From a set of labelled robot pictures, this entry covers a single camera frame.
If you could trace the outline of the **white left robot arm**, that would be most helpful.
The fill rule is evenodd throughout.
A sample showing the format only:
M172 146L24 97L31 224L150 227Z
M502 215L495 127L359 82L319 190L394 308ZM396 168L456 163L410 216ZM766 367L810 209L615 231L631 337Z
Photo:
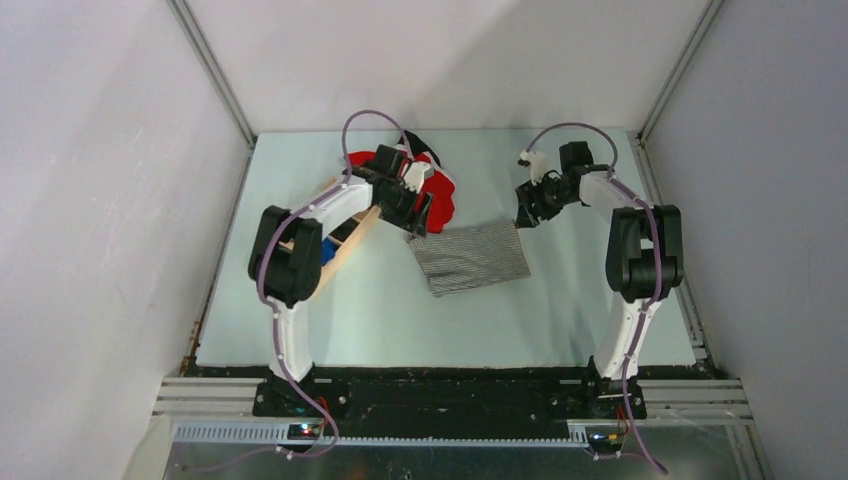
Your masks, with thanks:
M425 183L439 164L425 144L381 145L304 206L289 210L271 205L262 212L248 275L260 300L273 311L276 359L271 370L289 378L277 402L290 415L304 416L316 403L315 388L302 379L314 365L307 305L322 279L324 241L370 210L414 236L426 235L433 195Z

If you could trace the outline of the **grey striped underwear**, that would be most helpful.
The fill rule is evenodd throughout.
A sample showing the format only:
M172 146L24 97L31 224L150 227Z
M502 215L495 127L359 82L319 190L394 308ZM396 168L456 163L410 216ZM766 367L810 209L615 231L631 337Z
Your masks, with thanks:
M406 239L435 297L531 276L512 220L448 229Z

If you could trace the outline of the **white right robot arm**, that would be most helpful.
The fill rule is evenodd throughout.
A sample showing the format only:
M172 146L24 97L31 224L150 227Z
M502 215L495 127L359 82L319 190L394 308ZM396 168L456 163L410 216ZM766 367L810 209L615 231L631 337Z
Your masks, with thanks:
M637 374L644 334L662 301L683 280L681 212L674 205L648 202L610 167L595 164L585 142L567 143L559 153L557 170L548 168L541 152L520 154L517 163L530 177L515 190L516 225L535 228L570 204L589 207L609 223L605 275L613 293L611 319L591 360L601 379L581 392L585 411L606 418L622 403L619 388L609 380Z

